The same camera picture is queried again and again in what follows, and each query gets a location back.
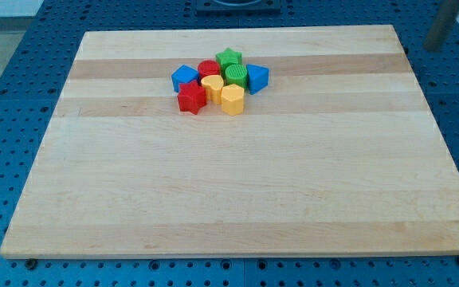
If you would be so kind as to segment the grey robot arm rod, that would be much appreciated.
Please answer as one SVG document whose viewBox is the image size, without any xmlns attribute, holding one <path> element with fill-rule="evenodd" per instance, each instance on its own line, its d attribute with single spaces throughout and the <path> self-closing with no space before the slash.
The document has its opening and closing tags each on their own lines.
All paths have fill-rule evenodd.
<svg viewBox="0 0 459 287">
<path fill-rule="evenodd" d="M 459 0 L 442 0 L 433 23 L 424 39 L 425 51 L 438 52 L 451 33 L 459 15 Z"/>
</svg>

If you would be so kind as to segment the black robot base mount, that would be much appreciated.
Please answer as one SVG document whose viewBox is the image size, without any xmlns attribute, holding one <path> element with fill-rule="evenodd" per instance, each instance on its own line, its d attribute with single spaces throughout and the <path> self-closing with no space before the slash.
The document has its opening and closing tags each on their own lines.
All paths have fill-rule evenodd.
<svg viewBox="0 0 459 287">
<path fill-rule="evenodd" d="M 280 12 L 281 0 L 196 0 L 197 14 Z"/>
</svg>

